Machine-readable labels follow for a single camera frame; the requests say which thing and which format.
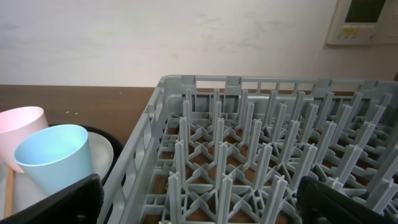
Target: control panel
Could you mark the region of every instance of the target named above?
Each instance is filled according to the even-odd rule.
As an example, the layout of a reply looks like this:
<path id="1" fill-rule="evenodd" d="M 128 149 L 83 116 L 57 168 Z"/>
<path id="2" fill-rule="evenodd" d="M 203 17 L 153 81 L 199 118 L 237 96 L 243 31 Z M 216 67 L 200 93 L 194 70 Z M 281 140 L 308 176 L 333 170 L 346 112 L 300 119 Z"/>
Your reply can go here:
<path id="1" fill-rule="evenodd" d="M 397 31 L 398 0 L 339 0 L 326 42 L 336 45 L 398 43 Z"/>

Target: wooden table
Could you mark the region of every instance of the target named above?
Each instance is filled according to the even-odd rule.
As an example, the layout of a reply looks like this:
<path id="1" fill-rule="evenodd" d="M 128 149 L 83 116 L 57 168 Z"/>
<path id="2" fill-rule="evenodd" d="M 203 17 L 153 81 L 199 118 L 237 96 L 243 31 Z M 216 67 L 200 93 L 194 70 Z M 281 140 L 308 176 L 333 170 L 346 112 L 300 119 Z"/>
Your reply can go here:
<path id="1" fill-rule="evenodd" d="M 125 144 L 154 88 L 0 85 L 0 111 L 44 109 L 49 124 L 100 128 Z"/>

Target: wooden stick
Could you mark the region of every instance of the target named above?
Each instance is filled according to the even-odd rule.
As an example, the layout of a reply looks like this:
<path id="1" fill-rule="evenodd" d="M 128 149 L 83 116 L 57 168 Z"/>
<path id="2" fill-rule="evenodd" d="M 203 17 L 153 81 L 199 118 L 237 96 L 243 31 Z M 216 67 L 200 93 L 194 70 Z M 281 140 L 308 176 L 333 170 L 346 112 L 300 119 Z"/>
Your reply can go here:
<path id="1" fill-rule="evenodd" d="M 6 179 L 6 202 L 4 204 L 4 218 L 12 215 L 12 195 L 14 191 L 14 171 L 11 167 L 7 167 Z"/>

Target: gray plastic dish rack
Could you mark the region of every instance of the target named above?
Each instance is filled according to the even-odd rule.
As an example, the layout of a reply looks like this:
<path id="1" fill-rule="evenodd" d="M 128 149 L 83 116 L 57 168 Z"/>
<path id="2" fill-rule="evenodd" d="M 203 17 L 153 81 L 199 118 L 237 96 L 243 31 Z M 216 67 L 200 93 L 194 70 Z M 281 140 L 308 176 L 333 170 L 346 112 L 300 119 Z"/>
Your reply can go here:
<path id="1" fill-rule="evenodd" d="M 397 219 L 397 91 L 375 80 L 163 77 L 104 186 L 98 223 L 301 223 L 305 175 Z"/>

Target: cup rim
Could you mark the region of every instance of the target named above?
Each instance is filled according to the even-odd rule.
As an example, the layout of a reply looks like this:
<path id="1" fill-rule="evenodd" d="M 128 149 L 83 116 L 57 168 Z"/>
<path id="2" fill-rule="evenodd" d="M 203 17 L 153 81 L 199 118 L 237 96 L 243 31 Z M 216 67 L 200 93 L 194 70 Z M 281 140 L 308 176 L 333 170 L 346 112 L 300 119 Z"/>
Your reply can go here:
<path id="1" fill-rule="evenodd" d="M 85 141 L 84 141 L 83 144 L 81 144 L 80 147 L 76 147 L 76 150 L 75 150 L 75 151 L 71 152 L 70 154 L 66 155 L 65 157 L 63 157 L 63 158 L 61 158 L 61 159 L 57 159 L 56 161 L 52 161 L 52 162 L 48 162 L 48 163 L 43 163 L 43 164 L 25 164 L 25 163 L 19 162 L 19 161 L 16 159 L 15 154 L 16 154 L 17 150 L 19 149 L 19 146 L 20 146 L 22 143 L 24 143 L 25 141 L 28 141 L 30 138 L 33 138 L 35 135 L 38 135 L 38 134 L 40 134 L 41 132 L 44 132 L 44 131 L 46 131 L 46 130 L 48 130 L 48 129 L 62 128 L 62 127 L 65 127 L 65 126 L 73 126 L 73 127 L 79 128 L 79 129 L 83 129 L 83 130 L 85 131 Z M 32 135 L 29 136 L 27 139 L 23 140 L 23 141 L 16 147 L 16 149 L 15 149 L 15 151 L 14 151 L 14 154 L 13 154 L 12 156 L 13 156 L 15 162 L 16 162 L 18 165 L 20 165 L 20 166 L 26 166 L 26 167 L 40 167 L 40 166 L 46 166 L 46 165 L 50 165 L 50 164 L 53 164 L 53 163 L 62 161 L 62 160 L 64 160 L 64 159 L 66 159 L 66 158 L 72 156 L 74 153 L 76 153 L 77 151 L 79 151 L 79 150 L 81 149 L 81 147 L 83 147 L 84 144 L 86 144 L 87 141 L 88 141 L 88 131 L 87 131 L 85 128 L 83 128 L 82 126 L 76 125 L 76 124 L 61 124 L 61 125 L 56 125 L 56 126 L 52 126 L 52 127 L 49 127 L 49 128 L 45 128 L 45 129 L 43 129 L 43 130 L 37 131 L 36 133 L 32 134 Z"/>
<path id="2" fill-rule="evenodd" d="M 20 129 L 20 128 L 23 128 L 23 127 L 25 127 L 25 126 L 27 126 L 27 125 L 30 125 L 30 124 L 32 124 L 33 122 L 37 121 L 39 118 L 41 118 L 41 117 L 43 116 L 43 114 L 44 114 L 44 109 L 41 108 L 41 107 L 39 107 L 39 106 L 22 106 L 22 107 L 19 107 L 19 108 L 13 108 L 13 109 L 9 109 L 9 110 L 0 112 L 0 114 L 12 113 L 13 111 L 16 111 L 16 110 L 26 110 L 26 109 L 28 109 L 28 108 L 37 108 L 37 109 L 39 109 L 39 110 L 40 110 L 40 115 L 39 115 L 38 117 L 36 117 L 35 119 L 33 119 L 32 121 L 29 121 L 28 123 L 26 123 L 26 124 L 24 124 L 24 125 L 22 125 L 22 126 L 18 126 L 18 127 L 12 128 L 12 129 L 5 130 L 5 131 L 1 131 L 1 130 L 0 130 L 0 134 L 8 133 L 8 132 L 10 132 L 10 131 L 15 131 L 15 130 L 18 130 L 18 129 Z"/>

